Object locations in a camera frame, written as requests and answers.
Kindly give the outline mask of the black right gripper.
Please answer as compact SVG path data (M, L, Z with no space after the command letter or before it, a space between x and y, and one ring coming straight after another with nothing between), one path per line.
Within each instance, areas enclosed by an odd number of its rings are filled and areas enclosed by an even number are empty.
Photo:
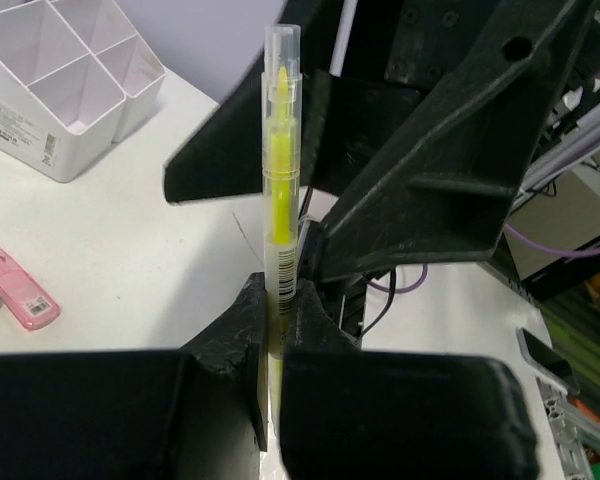
M423 99L320 225L320 283L489 258L589 28L591 1L289 1L306 100Z

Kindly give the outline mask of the yellow thin highlighter pen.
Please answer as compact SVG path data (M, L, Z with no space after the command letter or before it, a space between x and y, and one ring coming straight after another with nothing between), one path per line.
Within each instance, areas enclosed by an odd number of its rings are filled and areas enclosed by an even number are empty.
M301 163L301 28L266 28L261 75L264 277L271 419L279 431L283 353L297 282Z

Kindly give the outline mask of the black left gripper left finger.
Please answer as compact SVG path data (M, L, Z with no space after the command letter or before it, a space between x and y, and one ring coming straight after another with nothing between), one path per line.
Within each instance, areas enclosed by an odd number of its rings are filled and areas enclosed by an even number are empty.
M240 384L260 451L268 443L267 294L252 273L233 303L184 345L203 369Z

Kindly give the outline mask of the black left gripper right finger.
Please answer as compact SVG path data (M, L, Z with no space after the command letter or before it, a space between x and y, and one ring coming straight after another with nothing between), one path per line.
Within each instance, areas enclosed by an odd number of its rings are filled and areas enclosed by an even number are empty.
M302 394L327 400L356 400L362 387L359 342L325 310L313 282L301 279L292 305L282 360L282 398Z

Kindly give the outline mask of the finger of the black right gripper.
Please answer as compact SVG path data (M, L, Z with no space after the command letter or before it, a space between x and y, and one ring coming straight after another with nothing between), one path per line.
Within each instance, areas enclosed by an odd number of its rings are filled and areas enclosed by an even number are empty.
M170 204L262 191L261 73L263 58L165 167Z

